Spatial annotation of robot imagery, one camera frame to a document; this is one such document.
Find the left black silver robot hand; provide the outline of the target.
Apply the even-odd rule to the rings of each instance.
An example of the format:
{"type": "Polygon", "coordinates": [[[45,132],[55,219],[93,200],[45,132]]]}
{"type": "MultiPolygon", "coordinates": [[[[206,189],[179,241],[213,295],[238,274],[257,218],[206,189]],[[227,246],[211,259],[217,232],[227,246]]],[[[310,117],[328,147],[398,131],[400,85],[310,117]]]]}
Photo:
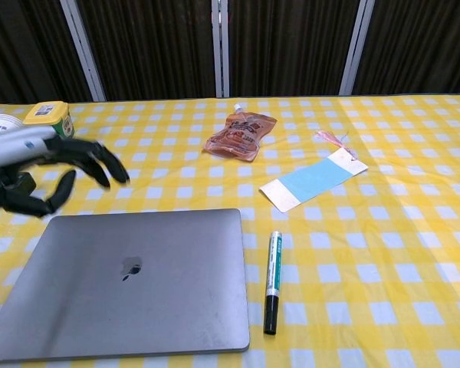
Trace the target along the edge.
{"type": "Polygon", "coordinates": [[[130,181],[121,161],[97,141],[62,137],[51,126],[4,131],[0,133],[0,209],[37,218],[55,213],[69,199],[76,172],[67,171],[48,199],[31,194],[35,181],[25,172],[29,166],[53,164],[76,166],[105,189],[110,188],[105,170],[120,184],[130,181]]]}

